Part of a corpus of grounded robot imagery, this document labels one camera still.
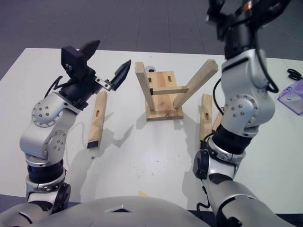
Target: wood piece with hole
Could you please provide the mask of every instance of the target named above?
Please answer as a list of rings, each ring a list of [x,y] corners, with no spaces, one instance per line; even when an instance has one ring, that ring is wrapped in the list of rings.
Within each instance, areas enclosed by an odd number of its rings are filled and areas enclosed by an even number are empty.
[[[150,110],[155,110],[155,105],[152,99],[151,91],[150,91],[150,83],[151,79],[147,78],[144,64],[143,62],[136,62],[134,67],[135,73],[137,75],[138,81],[140,83],[141,89],[143,91],[146,103]]]
[[[173,71],[166,72],[148,72],[147,76],[151,78],[151,87],[153,89],[170,89],[177,86],[176,77]],[[149,108],[146,102],[146,119],[148,121],[170,120],[183,118],[182,107],[175,109],[173,100],[177,94],[164,94],[152,96],[154,110]]]
[[[181,107],[203,84],[205,84],[216,72],[218,65],[215,60],[207,60],[198,70],[193,78],[186,84],[189,90],[186,93],[180,93],[174,99],[174,107]]]
[[[98,147],[101,142],[104,116],[106,110],[107,92],[99,92],[96,96],[95,109],[91,121],[87,148]]]
[[[203,94],[200,116],[200,142],[202,142],[208,134],[212,133],[212,109],[213,97]]]
[[[178,94],[178,93],[185,93],[188,91],[187,86],[181,87],[160,87],[160,88],[153,88],[152,95],[166,95],[166,94]]]
[[[212,132],[215,132],[217,130],[217,128],[221,124],[222,118],[223,118],[223,115],[219,112],[218,115],[217,115],[216,120],[214,121]]]

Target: wire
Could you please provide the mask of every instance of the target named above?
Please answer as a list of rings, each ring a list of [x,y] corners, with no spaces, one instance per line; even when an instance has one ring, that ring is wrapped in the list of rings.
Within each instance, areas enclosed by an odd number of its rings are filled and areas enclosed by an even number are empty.
[[[204,191],[204,193],[205,193],[205,195],[206,195],[206,197],[207,197],[207,205],[205,205],[205,204],[203,204],[203,203],[201,203],[201,202],[197,203],[196,209],[197,209],[197,211],[199,212],[199,215],[200,215],[200,211],[201,211],[201,210],[200,210],[200,207],[204,207],[204,208],[206,208],[206,209],[210,208],[210,203],[209,203],[209,200],[208,200],[208,195],[207,195],[206,189],[205,189],[204,186],[202,186],[202,189],[203,189],[203,191]]]
[[[68,86],[68,85],[74,83],[74,81],[71,80],[71,81],[66,82],[66,83],[64,83],[64,84],[58,85],[59,81],[60,81],[62,78],[63,78],[63,76],[59,76],[59,77],[52,83],[52,85],[51,85],[51,86],[49,87],[49,89],[47,90],[47,92],[46,92],[44,98],[46,98],[46,97],[48,96],[48,94],[50,93],[50,91],[51,91],[52,89],[56,90],[56,89],[58,89],[58,88],[66,87],[66,86]]]
[[[268,72],[266,70],[266,67],[264,65],[264,62],[263,62],[263,60],[261,58],[257,32],[254,33],[254,39],[255,39],[255,46],[256,46],[256,54],[257,54],[260,66],[262,68],[262,71],[263,71],[266,79],[268,80],[267,90],[270,91],[270,92],[272,92],[272,93],[278,93],[279,92],[279,88],[274,83],[274,81],[272,80],[272,78],[270,77],[270,75],[268,74]]]
[[[224,115],[222,109],[219,107],[219,105],[218,105],[218,103],[217,103],[216,95],[215,95],[217,86],[219,85],[220,81],[221,81],[221,78],[220,78],[220,79],[216,82],[216,84],[214,85],[214,89],[213,89],[213,99],[214,99],[214,104],[215,104],[215,106],[217,107],[217,109],[219,110],[219,112],[220,112],[222,115]]]

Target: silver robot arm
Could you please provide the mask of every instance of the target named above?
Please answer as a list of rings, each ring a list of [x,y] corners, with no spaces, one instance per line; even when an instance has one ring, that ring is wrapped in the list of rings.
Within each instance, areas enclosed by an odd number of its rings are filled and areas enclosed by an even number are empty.
[[[275,112],[268,91],[277,93],[278,88],[267,73],[257,30],[278,17],[289,0],[244,1],[233,15],[220,12],[224,0],[209,2],[207,20],[216,24],[218,39],[225,42],[225,107],[221,125],[196,154],[193,172],[205,187],[218,226],[291,226],[233,180],[245,148]]]
[[[88,105],[86,101],[101,88],[118,89],[131,65],[130,60],[121,65],[111,81],[95,76],[95,71],[87,66],[87,60],[99,43],[99,40],[88,42],[79,51],[71,46],[62,48],[61,64],[71,79],[58,85],[60,76],[45,98],[33,108],[30,125],[20,139],[28,170],[27,203],[0,214],[1,227],[28,226],[67,208],[71,193],[71,186],[64,182],[67,133],[76,116]],[[61,88],[60,91],[48,95],[53,86],[54,89]]]

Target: black scissors handle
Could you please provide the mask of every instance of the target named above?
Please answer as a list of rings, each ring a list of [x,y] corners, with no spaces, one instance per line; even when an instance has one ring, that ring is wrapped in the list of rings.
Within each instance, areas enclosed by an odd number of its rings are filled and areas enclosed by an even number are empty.
[[[296,71],[294,69],[288,69],[287,72],[289,73],[288,77],[290,79],[297,80],[297,81],[303,79],[301,73],[299,73],[298,71]]]

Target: translucent plastic box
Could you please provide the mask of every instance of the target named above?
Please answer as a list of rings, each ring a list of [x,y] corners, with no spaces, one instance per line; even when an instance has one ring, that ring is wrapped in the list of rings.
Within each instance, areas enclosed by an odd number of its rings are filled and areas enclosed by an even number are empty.
[[[303,114],[303,79],[284,89],[278,100],[297,115]]]

